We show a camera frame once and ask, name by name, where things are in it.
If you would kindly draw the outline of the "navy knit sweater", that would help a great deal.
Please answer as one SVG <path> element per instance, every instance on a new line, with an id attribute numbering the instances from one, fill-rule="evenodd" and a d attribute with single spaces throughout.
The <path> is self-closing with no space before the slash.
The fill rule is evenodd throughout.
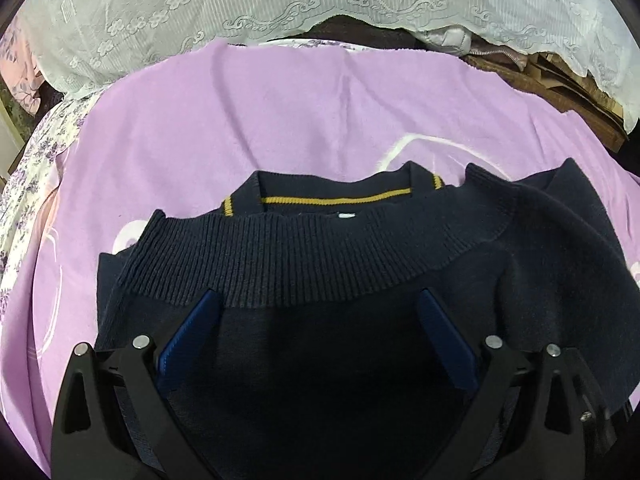
<path id="1" fill-rule="evenodd" d="M 102 255 L 96 348 L 156 336 L 213 292 L 216 330 L 168 398 L 227 479 L 417 479 L 466 408 L 416 306 L 472 344 L 575 348 L 618 410 L 639 381 L 639 289 L 576 162 L 443 184 L 414 162 L 369 179 L 258 172 L 229 206 L 154 212 Z"/>

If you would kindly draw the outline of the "purple blanket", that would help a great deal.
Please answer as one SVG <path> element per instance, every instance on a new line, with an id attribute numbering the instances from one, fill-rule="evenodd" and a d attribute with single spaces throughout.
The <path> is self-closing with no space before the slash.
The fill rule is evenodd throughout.
<path id="1" fill-rule="evenodd" d="M 639 267 L 638 178 L 577 114 L 450 55 L 216 41 L 101 92 L 58 156 L 1 311 L 2 415 L 41 468 L 67 358 L 96 336 L 99 254 L 133 243 L 153 211 L 216 208 L 256 170 L 357 181 L 412 160 L 458 184 L 472 163 L 518 180 L 572 158 Z"/>

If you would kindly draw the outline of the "floral bed sheet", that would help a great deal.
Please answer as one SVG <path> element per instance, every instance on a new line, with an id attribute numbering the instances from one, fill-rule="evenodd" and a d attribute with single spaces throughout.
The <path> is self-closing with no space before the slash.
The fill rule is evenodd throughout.
<path id="1" fill-rule="evenodd" d="M 1 195 L 1 311 L 25 258 L 40 208 L 54 190 L 58 156 L 77 140 L 82 124 L 102 96 L 100 90 L 79 100 L 65 99 L 35 128 L 21 161 Z"/>

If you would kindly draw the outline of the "brown woven mat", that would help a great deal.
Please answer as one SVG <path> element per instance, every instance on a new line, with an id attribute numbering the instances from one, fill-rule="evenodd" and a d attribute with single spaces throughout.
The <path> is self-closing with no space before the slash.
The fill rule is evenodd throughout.
<path id="1" fill-rule="evenodd" d="M 521 72 L 514 65 L 507 66 L 475 55 L 467 55 L 463 59 L 479 70 L 498 74 L 516 90 L 540 96 L 562 113 L 576 112 L 610 152 L 618 153 L 628 140 L 623 119 L 600 106 L 562 72 L 536 65 L 529 65 Z"/>

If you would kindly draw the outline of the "pink floral pillow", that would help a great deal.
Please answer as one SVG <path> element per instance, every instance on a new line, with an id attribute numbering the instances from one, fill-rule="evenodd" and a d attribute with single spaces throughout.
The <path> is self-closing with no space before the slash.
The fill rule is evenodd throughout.
<path id="1" fill-rule="evenodd" d="M 44 77 L 18 18 L 12 20 L 1 37 L 1 77 L 13 99 L 26 113 L 35 116 Z"/>

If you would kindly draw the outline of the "white lace cover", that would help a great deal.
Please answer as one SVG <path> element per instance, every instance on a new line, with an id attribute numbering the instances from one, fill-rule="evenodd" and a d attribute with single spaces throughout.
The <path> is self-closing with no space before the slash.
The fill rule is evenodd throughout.
<path id="1" fill-rule="evenodd" d="M 26 0 L 17 18 L 41 73 L 81 98 L 222 38 L 260 44 L 346 15 L 424 38 L 461 26 L 520 53 L 552 52 L 639 118 L 639 49 L 610 0 Z"/>

